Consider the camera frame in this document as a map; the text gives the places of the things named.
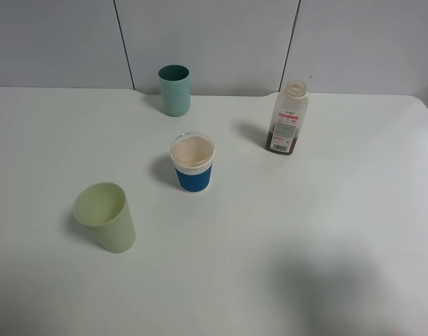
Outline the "glass cup blue sleeve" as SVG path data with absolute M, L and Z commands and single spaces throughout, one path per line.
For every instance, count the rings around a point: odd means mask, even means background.
M 186 133 L 178 136 L 170 147 L 180 187 L 187 193 L 200 193 L 211 180 L 215 146 L 205 134 Z

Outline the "teal plastic cup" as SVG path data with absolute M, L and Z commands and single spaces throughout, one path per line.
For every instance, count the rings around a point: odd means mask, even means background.
M 164 111 L 168 116 L 180 117 L 190 109 L 190 71 L 185 66 L 171 64 L 158 72 Z

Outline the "light green plastic cup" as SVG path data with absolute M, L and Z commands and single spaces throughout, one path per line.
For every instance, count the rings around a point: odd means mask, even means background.
M 73 204 L 73 215 L 111 253 L 123 253 L 134 245 L 127 196 L 115 183 L 96 183 L 82 191 Z

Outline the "clear plastic drink bottle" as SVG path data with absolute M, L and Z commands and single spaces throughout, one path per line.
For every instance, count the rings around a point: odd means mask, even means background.
M 278 93 L 271 116 L 266 149 L 280 155 L 291 155 L 299 138 L 308 108 L 307 86 L 291 80 Z

